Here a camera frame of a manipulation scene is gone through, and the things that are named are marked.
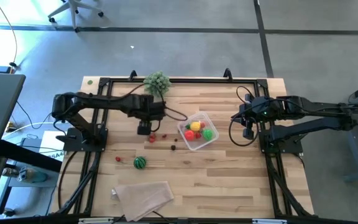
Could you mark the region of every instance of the yellow toy fruit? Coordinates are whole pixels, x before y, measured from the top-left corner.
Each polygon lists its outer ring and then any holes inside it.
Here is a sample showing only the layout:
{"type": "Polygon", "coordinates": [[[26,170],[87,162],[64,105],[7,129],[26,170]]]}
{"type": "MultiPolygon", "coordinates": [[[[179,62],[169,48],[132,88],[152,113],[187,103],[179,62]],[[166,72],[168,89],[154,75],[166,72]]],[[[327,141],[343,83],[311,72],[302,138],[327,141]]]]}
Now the yellow toy fruit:
{"type": "Polygon", "coordinates": [[[192,131],[199,131],[200,128],[201,128],[200,122],[192,122],[191,125],[190,125],[190,129],[192,131]]]}

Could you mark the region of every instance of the office chair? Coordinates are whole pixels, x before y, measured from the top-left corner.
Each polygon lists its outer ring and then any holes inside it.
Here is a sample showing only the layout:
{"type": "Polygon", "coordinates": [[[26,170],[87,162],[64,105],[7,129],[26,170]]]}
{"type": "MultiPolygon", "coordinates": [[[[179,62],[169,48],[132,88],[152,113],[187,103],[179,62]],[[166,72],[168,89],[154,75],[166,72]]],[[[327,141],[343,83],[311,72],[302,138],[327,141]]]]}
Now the office chair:
{"type": "Polygon", "coordinates": [[[84,8],[84,9],[91,9],[94,11],[98,11],[98,16],[99,17],[103,17],[103,12],[101,9],[98,9],[97,7],[93,7],[90,6],[89,4],[85,4],[80,2],[81,0],[67,0],[67,2],[65,0],[61,0],[62,2],[64,2],[64,4],[62,6],[60,6],[59,8],[57,8],[56,10],[54,10],[51,14],[49,14],[48,18],[49,18],[49,22],[56,22],[55,19],[52,17],[58,13],[63,12],[64,10],[70,8],[70,12],[71,12],[71,21],[73,23],[73,28],[75,32],[79,32],[79,28],[77,27],[77,25],[75,24],[75,14],[78,14],[78,8],[84,8]]]}

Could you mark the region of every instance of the wooden table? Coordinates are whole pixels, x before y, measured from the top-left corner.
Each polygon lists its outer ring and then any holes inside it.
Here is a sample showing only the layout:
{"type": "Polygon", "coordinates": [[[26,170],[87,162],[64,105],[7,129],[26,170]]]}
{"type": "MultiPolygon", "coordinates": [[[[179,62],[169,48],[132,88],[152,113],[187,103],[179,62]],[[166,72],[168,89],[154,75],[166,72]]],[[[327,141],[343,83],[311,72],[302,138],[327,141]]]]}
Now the wooden table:
{"type": "MultiPolygon", "coordinates": [[[[84,77],[80,91],[96,93],[99,78],[84,77]]],[[[283,79],[269,78],[267,81],[271,97],[287,94],[283,79]]],[[[113,95],[123,95],[137,85],[138,83],[115,83],[113,95]]],[[[127,118],[120,111],[110,111],[108,143],[102,153],[91,215],[122,215],[120,202],[111,198],[111,189],[117,185],[166,180],[175,199],[159,210],[165,217],[272,218],[274,215],[265,157],[259,150],[258,140],[248,147],[238,147],[230,142],[227,133],[230,116],[238,112],[241,104],[236,96],[237,86],[238,84],[230,83],[174,83],[164,96],[167,106],[188,116],[205,111],[219,131],[217,141],[197,151],[187,149],[178,133],[177,121],[171,118],[165,117],[162,120],[156,133],[156,142],[149,143],[146,136],[136,134],[139,120],[127,118]],[[167,134],[167,138],[162,139],[162,134],[167,134]],[[176,145],[176,151],[170,150],[172,144],[176,145]],[[116,162],[116,156],[121,157],[122,162],[116,162]],[[145,170],[134,168],[136,156],[147,158],[145,170]]],[[[254,90],[251,85],[245,86],[254,90]]],[[[239,93],[244,96],[246,91],[240,89],[239,93]]],[[[91,121],[92,112],[93,110],[83,110],[80,113],[91,121]]],[[[292,124],[290,121],[278,123],[292,124]]],[[[247,140],[242,137],[242,130],[243,127],[235,123],[232,135],[237,142],[244,144],[247,140]]],[[[62,203],[78,185],[83,156],[84,153],[77,153],[68,165],[62,184],[62,203]]],[[[313,213],[302,163],[292,154],[283,154],[282,157],[289,189],[304,208],[313,213]]],[[[88,189],[85,189],[82,209],[87,192],[88,189]]],[[[279,192],[278,195],[282,201],[282,194],[279,192]]],[[[53,212],[56,210],[57,194],[52,207],[53,212]]]]}

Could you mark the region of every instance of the white cable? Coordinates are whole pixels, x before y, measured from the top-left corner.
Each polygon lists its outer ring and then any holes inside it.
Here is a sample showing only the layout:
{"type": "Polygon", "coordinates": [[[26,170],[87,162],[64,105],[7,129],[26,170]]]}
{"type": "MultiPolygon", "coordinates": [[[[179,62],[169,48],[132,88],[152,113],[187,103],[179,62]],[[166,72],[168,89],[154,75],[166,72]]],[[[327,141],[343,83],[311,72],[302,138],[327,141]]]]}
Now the white cable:
{"type": "MultiPolygon", "coordinates": [[[[34,123],[33,125],[35,125],[35,124],[53,124],[53,122],[38,122],[38,123],[34,123]]],[[[7,137],[7,136],[10,136],[11,134],[13,134],[13,133],[15,133],[15,132],[18,132],[18,131],[20,131],[21,129],[24,129],[24,128],[27,128],[27,127],[30,127],[30,126],[31,126],[31,124],[28,124],[28,125],[26,125],[26,126],[23,126],[23,127],[19,128],[19,129],[17,129],[17,130],[15,130],[15,131],[9,133],[9,134],[4,135],[2,138],[5,138],[5,137],[7,137]]]]}
{"type": "Polygon", "coordinates": [[[3,9],[2,9],[1,7],[0,7],[0,10],[1,10],[2,14],[4,14],[4,17],[5,17],[6,21],[7,21],[7,23],[9,24],[9,27],[10,27],[11,30],[12,30],[13,37],[15,38],[15,48],[16,48],[16,49],[15,49],[15,56],[13,57],[13,63],[15,63],[15,61],[16,61],[16,55],[17,55],[17,40],[16,40],[15,31],[13,30],[12,25],[11,25],[11,22],[9,22],[9,19],[7,19],[6,15],[5,15],[5,12],[3,11],[3,9]]]}

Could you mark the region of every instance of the clear plastic container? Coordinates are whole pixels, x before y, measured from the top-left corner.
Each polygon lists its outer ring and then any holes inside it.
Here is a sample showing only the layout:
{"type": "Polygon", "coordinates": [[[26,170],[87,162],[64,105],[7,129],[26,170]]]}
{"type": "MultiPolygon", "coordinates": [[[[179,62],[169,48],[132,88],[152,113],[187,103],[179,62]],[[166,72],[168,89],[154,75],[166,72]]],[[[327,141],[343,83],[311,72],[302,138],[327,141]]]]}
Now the clear plastic container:
{"type": "Polygon", "coordinates": [[[212,123],[212,121],[210,120],[210,118],[208,117],[208,114],[206,114],[205,112],[199,112],[199,113],[196,113],[192,116],[190,116],[186,121],[180,121],[178,123],[178,129],[179,129],[179,132],[182,136],[182,138],[185,140],[185,143],[187,145],[187,147],[194,151],[194,150],[197,150],[201,147],[204,147],[206,146],[207,144],[215,141],[218,139],[219,137],[219,133],[218,131],[216,130],[214,124],[212,123]],[[205,124],[205,127],[201,128],[199,131],[194,131],[194,133],[200,133],[201,134],[201,137],[200,138],[196,138],[194,137],[194,140],[192,141],[188,141],[186,138],[185,138],[185,132],[189,129],[186,128],[186,125],[191,125],[192,122],[202,122],[205,124]],[[210,140],[207,140],[204,136],[203,136],[203,131],[205,130],[211,130],[211,139],[210,140]]]}

